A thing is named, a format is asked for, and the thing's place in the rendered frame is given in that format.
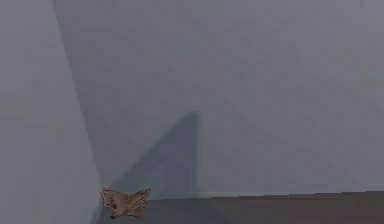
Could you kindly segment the brown dried plant leaves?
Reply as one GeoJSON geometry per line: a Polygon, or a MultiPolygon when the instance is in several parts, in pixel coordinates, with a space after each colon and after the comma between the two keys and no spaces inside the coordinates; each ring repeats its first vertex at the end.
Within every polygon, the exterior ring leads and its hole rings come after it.
{"type": "Polygon", "coordinates": [[[124,194],[103,188],[100,196],[103,206],[110,211],[110,219],[131,216],[142,221],[144,219],[143,210],[146,208],[147,198],[150,193],[150,188],[139,190],[133,194],[124,194]]]}

